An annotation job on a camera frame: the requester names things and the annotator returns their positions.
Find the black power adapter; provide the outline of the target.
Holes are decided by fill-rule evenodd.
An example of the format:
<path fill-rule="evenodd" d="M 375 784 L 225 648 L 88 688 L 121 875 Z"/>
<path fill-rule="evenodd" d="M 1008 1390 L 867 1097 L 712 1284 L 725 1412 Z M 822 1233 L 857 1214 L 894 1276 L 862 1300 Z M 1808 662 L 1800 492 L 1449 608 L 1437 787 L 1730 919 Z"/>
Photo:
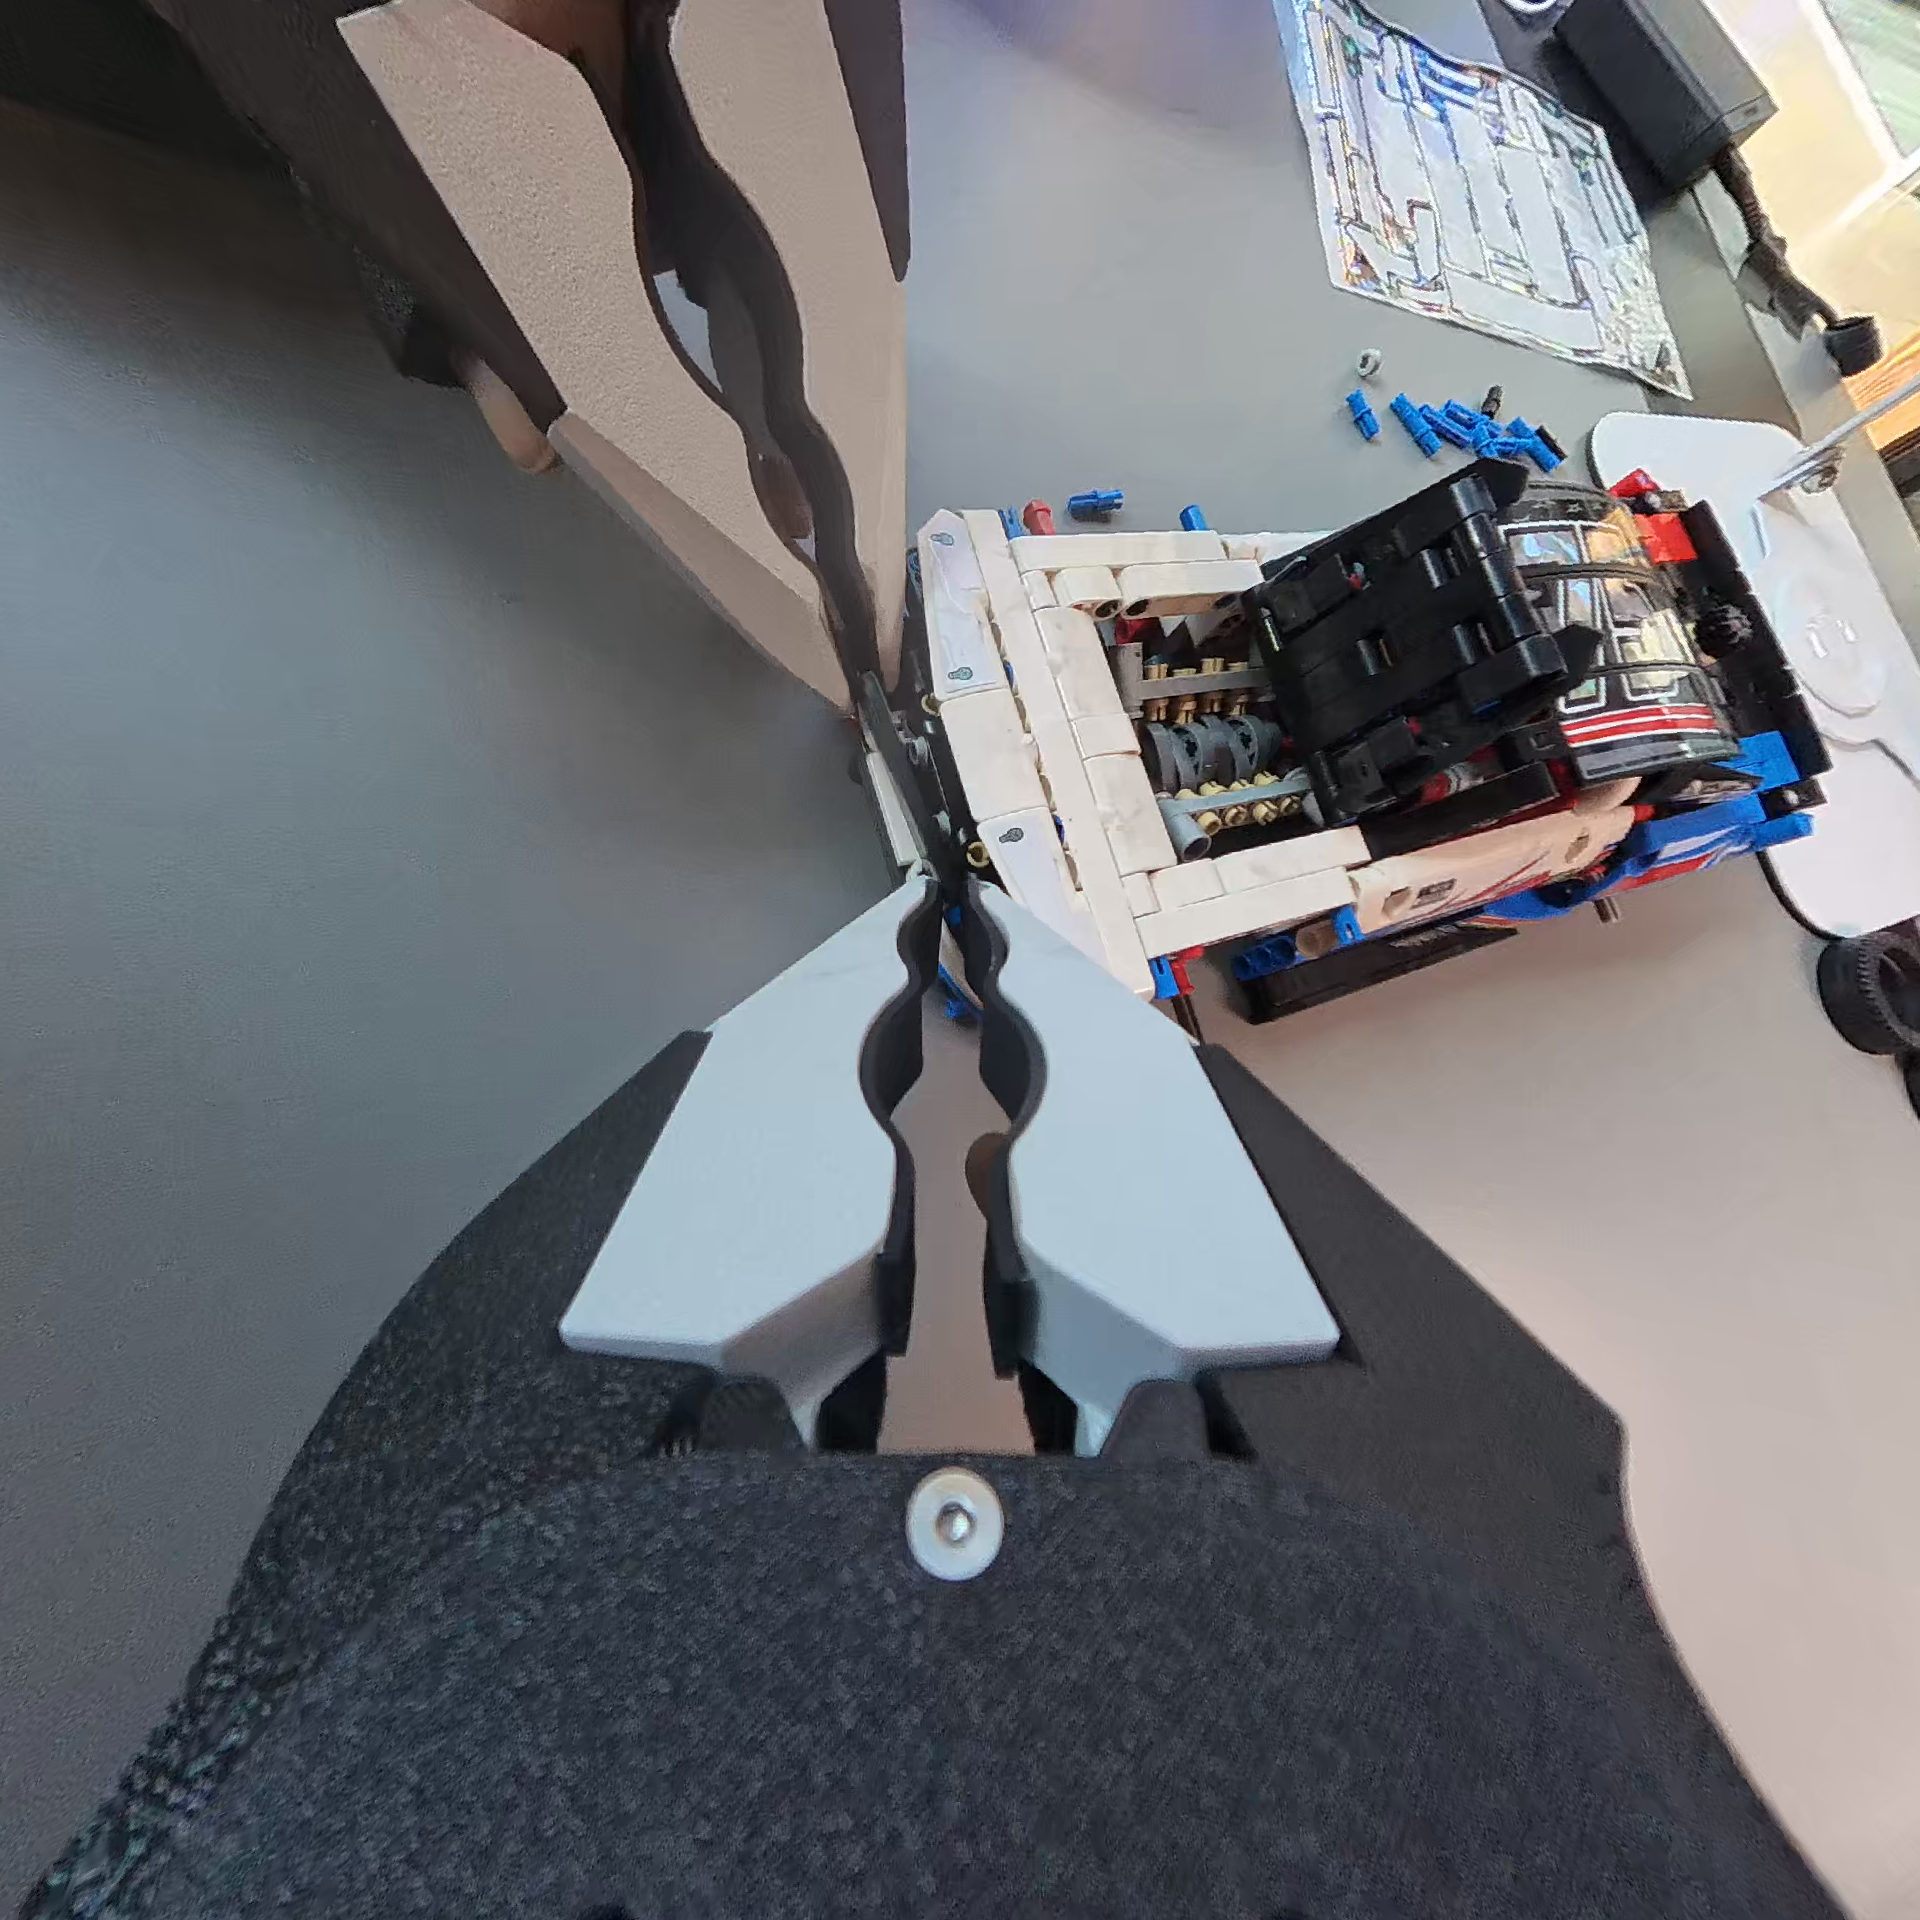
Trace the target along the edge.
<path fill-rule="evenodd" d="M 1666 195 L 1693 190 L 1779 110 L 1705 3 L 1571 3 L 1551 44 Z"/>

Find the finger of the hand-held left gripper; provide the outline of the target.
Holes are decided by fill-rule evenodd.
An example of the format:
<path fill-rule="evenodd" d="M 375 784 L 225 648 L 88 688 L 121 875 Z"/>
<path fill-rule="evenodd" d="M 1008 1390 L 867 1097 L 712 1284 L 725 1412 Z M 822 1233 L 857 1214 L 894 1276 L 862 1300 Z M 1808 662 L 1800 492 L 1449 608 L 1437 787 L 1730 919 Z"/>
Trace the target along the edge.
<path fill-rule="evenodd" d="M 365 7 L 342 31 L 503 295 L 563 461 L 832 708 L 855 672 L 815 567 L 801 427 L 768 415 L 757 222 L 690 124 L 685 5 Z M 890 7 L 826 5 L 890 246 Z"/>
<path fill-rule="evenodd" d="M 685 5 L 672 59 L 704 152 L 757 222 L 751 310 L 768 415 L 815 523 L 843 657 L 899 678 L 906 596 L 906 285 L 826 5 Z"/>

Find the holographic sticker sheet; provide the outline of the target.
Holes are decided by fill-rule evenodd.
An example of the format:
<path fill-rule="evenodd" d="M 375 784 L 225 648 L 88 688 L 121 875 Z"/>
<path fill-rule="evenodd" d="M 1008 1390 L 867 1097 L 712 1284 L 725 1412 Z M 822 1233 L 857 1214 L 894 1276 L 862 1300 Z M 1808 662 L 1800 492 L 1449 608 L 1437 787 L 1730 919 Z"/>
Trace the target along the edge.
<path fill-rule="evenodd" d="M 1330 284 L 1690 400 L 1607 135 L 1368 5 L 1274 7 Z"/>

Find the brick-built toy race car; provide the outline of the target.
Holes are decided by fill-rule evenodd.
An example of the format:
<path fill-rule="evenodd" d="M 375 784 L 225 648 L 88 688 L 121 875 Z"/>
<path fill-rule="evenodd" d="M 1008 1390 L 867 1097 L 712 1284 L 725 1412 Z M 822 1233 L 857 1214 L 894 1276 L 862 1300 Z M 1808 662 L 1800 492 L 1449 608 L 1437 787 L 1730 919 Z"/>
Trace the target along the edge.
<path fill-rule="evenodd" d="M 1834 761 L 1713 508 L 1482 453 L 1325 535 L 937 512 L 897 791 L 1197 1032 L 1275 1021 L 1814 831 Z"/>

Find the white oval display stand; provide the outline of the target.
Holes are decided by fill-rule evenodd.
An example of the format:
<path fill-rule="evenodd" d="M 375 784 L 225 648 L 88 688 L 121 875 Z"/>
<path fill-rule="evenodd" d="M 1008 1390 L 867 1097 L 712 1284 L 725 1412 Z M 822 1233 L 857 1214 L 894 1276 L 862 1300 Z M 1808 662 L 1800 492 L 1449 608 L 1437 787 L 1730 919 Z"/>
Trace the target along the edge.
<path fill-rule="evenodd" d="M 1774 423 L 1615 413 L 1591 467 L 1709 503 L 1761 598 L 1831 756 L 1808 839 L 1768 854 L 1794 916 L 1857 937 L 1918 912 L 1915 540 L 1882 560 L 1840 488 L 1790 486 L 1806 451 Z"/>

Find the black rubber toy tire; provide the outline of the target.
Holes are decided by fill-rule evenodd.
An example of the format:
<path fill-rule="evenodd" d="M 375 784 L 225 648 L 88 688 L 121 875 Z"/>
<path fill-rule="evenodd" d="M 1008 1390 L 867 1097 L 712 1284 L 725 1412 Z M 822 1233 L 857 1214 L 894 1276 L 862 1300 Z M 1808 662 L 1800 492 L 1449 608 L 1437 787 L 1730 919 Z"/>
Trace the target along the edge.
<path fill-rule="evenodd" d="M 1918 942 L 1912 927 L 1882 927 L 1827 942 L 1815 992 L 1834 1031 L 1880 1059 L 1918 1051 Z"/>

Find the grey desk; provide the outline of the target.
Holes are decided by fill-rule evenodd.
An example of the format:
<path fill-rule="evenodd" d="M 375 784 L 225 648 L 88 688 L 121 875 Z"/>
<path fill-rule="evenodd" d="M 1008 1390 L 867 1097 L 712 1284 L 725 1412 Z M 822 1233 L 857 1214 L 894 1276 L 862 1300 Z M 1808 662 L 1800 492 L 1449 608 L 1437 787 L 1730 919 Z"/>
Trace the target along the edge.
<path fill-rule="evenodd" d="M 917 515 L 1410 483 L 1271 5 L 906 5 Z M 885 891 L 846 726 L 587 483 L 402 377 L 295 191 L 5 131 L 5 1915 L 472 1217 Z M 1915 1915 L 1915 1116 L 1755 856 L 1271 1025 L 1333 1150 L 1622 1417 L 1648 1584 L 1857 1915 Z"/>

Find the pile of blue pins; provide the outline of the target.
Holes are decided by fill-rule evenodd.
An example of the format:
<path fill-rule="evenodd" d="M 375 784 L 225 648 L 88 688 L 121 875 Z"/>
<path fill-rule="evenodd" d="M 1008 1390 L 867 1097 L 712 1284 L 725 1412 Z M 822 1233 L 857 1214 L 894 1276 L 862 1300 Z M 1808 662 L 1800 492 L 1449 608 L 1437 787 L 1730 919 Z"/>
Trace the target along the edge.
<path fill-rule="evenodd" d="M 1437 460 L 1443 447 L 1453 447 L 1474 460 L 1528 463 L 1539 473 L 1558 473 L 1568 454 L 1552 432 L 1522 415 L 1502 413 L 1502 401 L 1504 390 L 1491 389 L 1482 406 L 1465 400 L 1417 401 L 1405 393 L 1384 406 L 1427 460 Z"/>

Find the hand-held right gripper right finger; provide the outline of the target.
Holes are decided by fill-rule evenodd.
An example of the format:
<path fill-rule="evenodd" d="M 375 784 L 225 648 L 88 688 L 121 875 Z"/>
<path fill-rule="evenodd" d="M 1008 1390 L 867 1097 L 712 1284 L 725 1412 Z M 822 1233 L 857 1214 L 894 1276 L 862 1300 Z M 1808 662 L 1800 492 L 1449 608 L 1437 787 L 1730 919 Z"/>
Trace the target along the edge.
<path fill-rule="evenodd" d="M 984 1312 L 1040 1453 L 1095 1456 L 1144 1385 L 1330 1360 L 1338 1318 L 1202 1051 L 1001 886 L 962 909 Z"/>

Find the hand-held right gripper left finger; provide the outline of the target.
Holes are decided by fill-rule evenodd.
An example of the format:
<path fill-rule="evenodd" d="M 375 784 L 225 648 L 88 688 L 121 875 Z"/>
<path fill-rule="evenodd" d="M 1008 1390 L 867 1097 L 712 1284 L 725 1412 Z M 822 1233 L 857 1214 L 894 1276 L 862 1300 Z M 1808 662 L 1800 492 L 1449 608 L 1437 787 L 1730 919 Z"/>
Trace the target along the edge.
<path fill-rule="evenodd" d="M 906 1348 L 921 1073 L 944 901 L 907 877 L 696 1038 L 630 1198 L 561 1316 L 577 1352 L 773 1385 L 808 1447 Z"/>

